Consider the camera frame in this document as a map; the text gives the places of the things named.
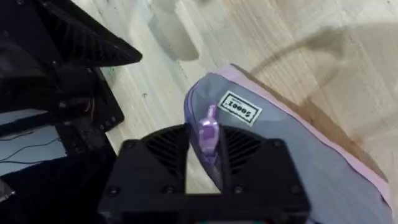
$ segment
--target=black plastic part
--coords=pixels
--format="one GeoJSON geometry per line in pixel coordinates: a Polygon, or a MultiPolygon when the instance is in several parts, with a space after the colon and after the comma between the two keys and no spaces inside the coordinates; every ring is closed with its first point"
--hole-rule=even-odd
{"type": "Polygon", "coordinates": [[[109,223],[305,223],[310,204],[284,142],[237,128],[220,128],[221,194],[185,195],[189,129],[124,142],[99,206],[109,223]]]}
{"type": "Polygon", "coordinates": [[[70,0],[1,1],[0,31],[0,42],[12,42],[51,67],[116,66],[142,58],[70,0]]]}

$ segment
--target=black plastic housing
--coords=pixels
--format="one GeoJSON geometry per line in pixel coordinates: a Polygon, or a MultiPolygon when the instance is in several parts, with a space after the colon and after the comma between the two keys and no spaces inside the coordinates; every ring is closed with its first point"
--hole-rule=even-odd
{"type": "Polygon", "coordinates": [[[221,194],[185,194],[190,128],[124,142],[99,212],[109,223],[305,223],[310,204],[284,142],[222,126],[221,194]]]}

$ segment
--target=wooden floor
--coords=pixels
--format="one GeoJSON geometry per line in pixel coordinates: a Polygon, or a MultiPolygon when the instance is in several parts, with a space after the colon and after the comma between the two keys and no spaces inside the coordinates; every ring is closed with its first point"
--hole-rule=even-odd
{"type": "Polygon", "coordinates": [[[103,69],[126,115],[116,148],[182,123],[187,90],[234,63],[381,174],[373,158],[398,217],[398,0],[75,2],[144,55],[103,69]]]}

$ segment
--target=wire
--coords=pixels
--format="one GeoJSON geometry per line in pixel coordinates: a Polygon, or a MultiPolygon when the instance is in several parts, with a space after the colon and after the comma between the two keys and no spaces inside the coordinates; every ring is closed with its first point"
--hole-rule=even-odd
{"type": "Polygon", "coordinates": [[[94,110],[95,110],[95,98],[93,97],[93,102],[91,106],[91,112],[90,112],[90,121],[93,122],[94,120],[94,110]]]}
{"type": "Polygon", "coordinates": [[[41,162],[45,162],[45,161],[35,161],[35,162],[21,162],[21,161],[0,161],[0,164],[26,164],[26,165],[30,165],[30,164],[38,164],[41,162]]]}
{"type": "Polygon", "coordinates": [[[48,143],[45,143],[45,144],[25,146],[25,147],[23,147],[23,148],[18,149],[17,151],[15,151],[15,152],[12,153],[11,155],[7,156],[6,158],[0,159],[0,162],[3,162],[3,161],[8,160],[9,158],[11,158],[12,156],[15,156],[17,153],[21,152],[21,151],[24,150],[24,149],[27,149],[27,148],[30,148],[30,147],[48,146],[49,144],[51,144],[51,143],[53,143],[53,142],[55,142],[55,141],[58,141],[58,140],[60,140],[60,138],[56,138],[56,139],[54,139],[54,140],[52,140],[52,141],[50,141],[50,142],[48,142],[48,143]]]}
{"type": "Polygon", "coordinates": [[[33,133],[34,133],[33,131],[29,131],[28,133],[20,134],[20,135],[14,136],[14,137],[9,138],[9,139],[0,139],[0,142],[1,141],[11,141],[11,140],[17,139],[19,137],[27,136],[27,135],[30,135],[30,134],[33,134],[33,133]]]}

